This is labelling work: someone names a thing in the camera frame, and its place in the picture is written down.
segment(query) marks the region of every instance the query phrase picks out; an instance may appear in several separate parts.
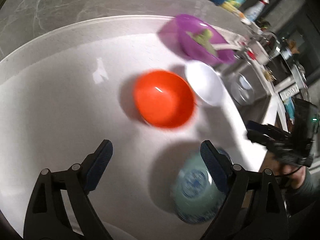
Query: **marble veining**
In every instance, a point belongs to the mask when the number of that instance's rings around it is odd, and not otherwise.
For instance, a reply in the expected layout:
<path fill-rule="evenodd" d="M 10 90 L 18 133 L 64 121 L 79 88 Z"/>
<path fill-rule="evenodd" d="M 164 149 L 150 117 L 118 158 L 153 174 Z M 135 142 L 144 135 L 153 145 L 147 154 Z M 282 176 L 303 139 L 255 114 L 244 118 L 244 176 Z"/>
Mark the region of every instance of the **marble veining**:
<path fill-rule="evenodd" d="M 115 15 L 180 13 L 248 34 L 237 17 L 208 0 L 7 0 L 0 10 L 0 59 L 44 33 L 79 21 Z"/>

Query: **gray sleeve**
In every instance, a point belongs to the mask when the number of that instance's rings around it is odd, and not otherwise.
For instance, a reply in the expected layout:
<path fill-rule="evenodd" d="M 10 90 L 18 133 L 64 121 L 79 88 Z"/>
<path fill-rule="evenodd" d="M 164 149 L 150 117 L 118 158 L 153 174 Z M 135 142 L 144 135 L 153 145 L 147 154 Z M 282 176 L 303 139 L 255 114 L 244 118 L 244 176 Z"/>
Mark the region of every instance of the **gray sleeve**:
<path fill-rule="evenodd" d="M 288 189 L 285 200 L 291 215 L 305 209 L 320 197 L 320 187 L 314 183 L 309 169 L 306 169 L 306 178 L 298 189 Z"/>

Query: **person's arm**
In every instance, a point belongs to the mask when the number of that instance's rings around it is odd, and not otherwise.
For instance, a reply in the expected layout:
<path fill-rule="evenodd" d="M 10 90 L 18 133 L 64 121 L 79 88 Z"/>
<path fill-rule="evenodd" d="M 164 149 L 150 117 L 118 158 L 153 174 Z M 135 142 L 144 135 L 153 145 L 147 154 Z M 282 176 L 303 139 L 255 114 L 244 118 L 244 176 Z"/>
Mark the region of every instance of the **person's arm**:
<path fill-rule="evenodd" d="M 291 187 L 285 194 L 285 200 L 291 215 L 303 210 L 320 196 L 320 187 L 314 183 L 311 174 L 306 167 L 290 176 L 292 179 Z"/>

